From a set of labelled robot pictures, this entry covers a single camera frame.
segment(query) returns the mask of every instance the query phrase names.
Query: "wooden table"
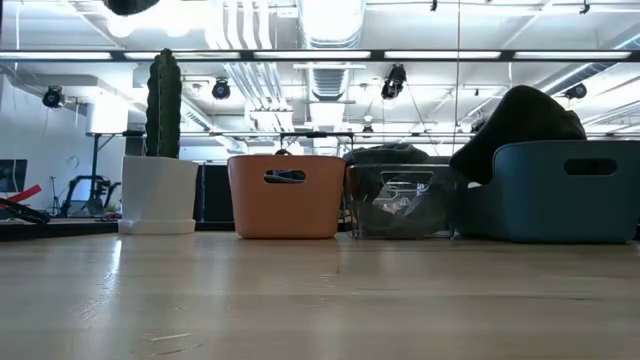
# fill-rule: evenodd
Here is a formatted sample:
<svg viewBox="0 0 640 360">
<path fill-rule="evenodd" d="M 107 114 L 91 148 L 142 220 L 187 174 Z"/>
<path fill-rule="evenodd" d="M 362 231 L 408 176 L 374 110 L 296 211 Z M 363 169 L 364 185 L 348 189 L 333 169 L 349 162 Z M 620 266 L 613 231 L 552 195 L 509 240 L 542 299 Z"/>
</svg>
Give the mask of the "wooden table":
<svg viewBox="0 0 640 360">
<path fill-rule="evenodd" d="M 640 359 L 635 245 L 0 243 L 2 359 Z"/>
</svg>

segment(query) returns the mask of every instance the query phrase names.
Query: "blue bin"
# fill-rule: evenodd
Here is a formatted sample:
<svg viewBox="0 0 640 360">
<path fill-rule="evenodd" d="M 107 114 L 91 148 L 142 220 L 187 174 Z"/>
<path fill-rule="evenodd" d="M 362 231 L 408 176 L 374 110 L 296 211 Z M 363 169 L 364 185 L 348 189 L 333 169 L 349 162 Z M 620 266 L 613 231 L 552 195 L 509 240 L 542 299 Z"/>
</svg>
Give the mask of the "blue bin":
<svg viewBox="0 0 640 360">
<path fill-rule="evenodd" d="M 640 217 L 640 141 L 505 145 L 494 154 L 491 183 L 458 195 L 463 236 L 623 243 Z"/>
</svg>

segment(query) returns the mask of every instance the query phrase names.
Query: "orange plastic bin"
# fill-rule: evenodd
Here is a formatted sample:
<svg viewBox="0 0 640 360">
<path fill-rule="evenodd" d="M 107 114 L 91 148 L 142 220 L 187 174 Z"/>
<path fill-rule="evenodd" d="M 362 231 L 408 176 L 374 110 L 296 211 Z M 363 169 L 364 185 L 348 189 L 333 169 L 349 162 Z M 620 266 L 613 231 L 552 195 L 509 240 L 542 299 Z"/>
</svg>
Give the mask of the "orange plastic bin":
<svg viewBox="0 0 640 360">
<path fill-rule="evenodd" d="M 236 232 L 247 239 L 327 239 L 338 231 L 345 171 L 333 156 L 241 155 L 229 159 Z M 299 170 L 304 182 L 265 181 L 269 170 Z"/>
</svg>

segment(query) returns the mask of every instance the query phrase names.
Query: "exercise bike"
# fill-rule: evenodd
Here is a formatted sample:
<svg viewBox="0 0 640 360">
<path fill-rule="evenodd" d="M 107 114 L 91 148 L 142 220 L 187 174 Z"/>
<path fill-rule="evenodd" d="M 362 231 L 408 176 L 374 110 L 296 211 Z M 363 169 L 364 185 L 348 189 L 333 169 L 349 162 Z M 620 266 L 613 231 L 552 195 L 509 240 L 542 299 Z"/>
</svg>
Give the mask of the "exercise bike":
<svg viewBox="0 0 640 360">
<path fill-rule="evenodd" d="M 111 201 L 111 196 L 116 188 L 122 183 L 114 182 L 107 179 L 104 176 L 96 175 L 95 188 L 90 191 L 88 200 L 72 200 L 73 192 L 81 181 L 91 182 L 91 175 L 76 176 L 73 180 L 69 181 L 69 190 L 67 191 L 67 198 L 60 206 L 60 213 L 57 217 L 104 217 L 106 215 L 106 208 Z"/>
</svg>

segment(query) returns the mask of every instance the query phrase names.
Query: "clear plastic bin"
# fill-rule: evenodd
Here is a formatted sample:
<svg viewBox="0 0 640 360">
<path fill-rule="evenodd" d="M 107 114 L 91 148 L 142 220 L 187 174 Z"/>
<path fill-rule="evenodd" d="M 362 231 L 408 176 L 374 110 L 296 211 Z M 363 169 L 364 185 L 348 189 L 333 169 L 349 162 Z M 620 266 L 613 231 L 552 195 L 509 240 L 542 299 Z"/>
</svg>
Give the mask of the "clear plastic bin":
<svg viewBox="0 0 640 360">
<path fill-rule="evenodd" d="M 448 165 L 354 165 L 346 203 L 357 239 L 452 237 Z"/>
</svg>

